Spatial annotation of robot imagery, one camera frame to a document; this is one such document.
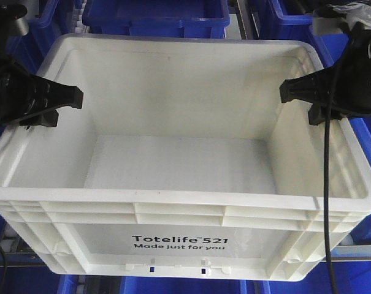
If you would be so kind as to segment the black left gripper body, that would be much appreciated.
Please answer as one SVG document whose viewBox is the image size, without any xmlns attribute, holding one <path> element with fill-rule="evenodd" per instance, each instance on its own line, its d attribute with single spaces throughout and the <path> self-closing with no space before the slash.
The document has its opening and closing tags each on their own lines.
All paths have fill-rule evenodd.
<svg viewBox="0 0 371 294">
<path fill-rule="evenodd" d="M 33 100 L 33 76 L 11 56 L 0 56 L 0 126 L 25 119 Z"/>
</svg>

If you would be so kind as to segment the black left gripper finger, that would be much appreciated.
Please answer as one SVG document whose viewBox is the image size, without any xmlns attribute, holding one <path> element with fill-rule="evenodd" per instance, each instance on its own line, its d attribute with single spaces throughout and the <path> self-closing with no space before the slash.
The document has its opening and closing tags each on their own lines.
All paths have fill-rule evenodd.
<svg viewBox="0 0 371 294">
<path fill-rule="evenodd" d="M 30 75 L 29 90 L 29 110 L 55 110 L 61 107 L 81 109 L 83 105 L 83 92 L 77 86 Z"/>
<path fill-rule="evenodd" d="M 57 107 L 14 104 L 7 107 L 7 125 L 56 127 Z"/>
</svg>

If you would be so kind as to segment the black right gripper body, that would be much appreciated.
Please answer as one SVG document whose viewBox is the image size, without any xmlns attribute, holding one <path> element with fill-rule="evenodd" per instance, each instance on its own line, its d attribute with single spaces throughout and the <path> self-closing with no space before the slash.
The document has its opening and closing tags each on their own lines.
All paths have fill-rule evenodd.
<svg viewBox="0 0 371 294">
<path fill-rule="evenodd" d="M 337 61 L 338 72 L 333 118 L 371 117 L 371 29 L 357 22 Z"/>
</svg>

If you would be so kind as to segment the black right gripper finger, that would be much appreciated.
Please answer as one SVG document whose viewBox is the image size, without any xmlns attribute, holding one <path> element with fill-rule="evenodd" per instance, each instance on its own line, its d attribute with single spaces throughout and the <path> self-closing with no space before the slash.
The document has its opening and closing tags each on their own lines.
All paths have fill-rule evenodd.
<svg viewBox="0 0 371 294">
<path fill-rule="evenodd" d="M 342 114 L 332 109 L 330 113 L 331 120 L 341 120 Z M 308 111 L 308 122 L 311 126 L 317 126 L 324 123 L 327 119 L 327 108 L 318 104 L 313 104 Z"/>
<path fill-rule="evenodd" d="M 312 104 L 335 103 L 333 86 L 337 83 L 336 66 L 328 67 L 299 78 L 286 79 L 279 87 L 282 103 L 301 100 Z"/>
</svg>

